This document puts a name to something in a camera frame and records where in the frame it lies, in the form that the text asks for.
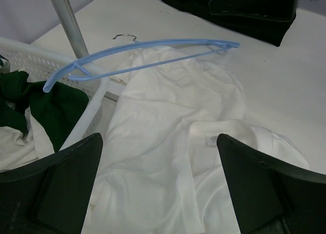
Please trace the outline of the light blue hanger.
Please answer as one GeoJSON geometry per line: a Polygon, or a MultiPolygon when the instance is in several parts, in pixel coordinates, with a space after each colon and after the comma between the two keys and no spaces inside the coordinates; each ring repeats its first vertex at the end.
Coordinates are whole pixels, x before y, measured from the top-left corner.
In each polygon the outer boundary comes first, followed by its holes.
{"type": "MultiPolygon", "coordinates": [[[[128,72],[165,65],[168,63],[196,59],[211,54],[226,55],[230,49],[239,48],[238,42],[217,39],[164,39],[144,42],[134,42],[122,46],[108,48],[97,53],[76,60],[76,65],[86,65],[93,61],[113,62],[107,65],[103,74],[91,76],[84,72],[85,76],[69,76],[70,80],[88,81],[114,76],[117,79],[128,82],[131,75],[128,72]]],[[[43,91],[49,93],[54,84],[47,80],[43,91]]]]}

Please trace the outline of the green and white t shirt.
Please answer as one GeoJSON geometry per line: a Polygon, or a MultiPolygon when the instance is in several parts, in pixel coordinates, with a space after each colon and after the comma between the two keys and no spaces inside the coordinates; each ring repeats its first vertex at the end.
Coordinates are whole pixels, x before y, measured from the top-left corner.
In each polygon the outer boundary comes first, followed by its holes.
{"type": "Polygon", "coordinates": [[[49,93],[23,70],[10,70],[1,56],[1,171],[60,150],[84,113],[86,93],[57,82],[49,93]]]}

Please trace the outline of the white printed t shirt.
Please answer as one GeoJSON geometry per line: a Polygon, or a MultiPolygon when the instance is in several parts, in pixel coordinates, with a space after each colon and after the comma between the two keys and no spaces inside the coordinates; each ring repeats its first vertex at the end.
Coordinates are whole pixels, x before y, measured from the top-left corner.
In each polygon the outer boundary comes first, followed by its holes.
{"type": "Polygon", "coordinates": [[[118,75],[83,233],[239,233],[219,151],[224,133],[308,169],[285,136],[247,122],[243,88],[200,59],[118,75]]]}

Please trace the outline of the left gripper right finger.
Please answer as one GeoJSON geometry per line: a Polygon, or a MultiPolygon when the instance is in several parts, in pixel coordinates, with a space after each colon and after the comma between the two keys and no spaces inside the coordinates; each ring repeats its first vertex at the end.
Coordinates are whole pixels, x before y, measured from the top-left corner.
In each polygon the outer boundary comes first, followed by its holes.
{"type": "Polygon", "coordinates": [[[216,144],[241,233],[325,233],[325,175],[227,134],[216,144]]]}

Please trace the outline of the black t shirt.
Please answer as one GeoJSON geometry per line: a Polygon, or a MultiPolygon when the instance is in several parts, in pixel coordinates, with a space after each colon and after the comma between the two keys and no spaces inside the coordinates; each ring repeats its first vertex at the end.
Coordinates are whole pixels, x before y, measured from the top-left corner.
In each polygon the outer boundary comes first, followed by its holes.
{"type": "Polygon", "coordinates": [[[161,0],[231,31],[276,47],[296,18],[298,0],[161,0]]]}

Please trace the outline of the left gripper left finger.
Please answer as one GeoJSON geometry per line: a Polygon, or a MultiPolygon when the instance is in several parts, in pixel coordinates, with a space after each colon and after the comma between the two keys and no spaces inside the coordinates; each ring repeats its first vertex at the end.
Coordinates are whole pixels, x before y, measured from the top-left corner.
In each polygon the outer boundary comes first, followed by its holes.
{"type": "Polygon", "coordinates": [[[1,172],[1,233],[81,233],[102,147],[94,133],[1,172]]]}

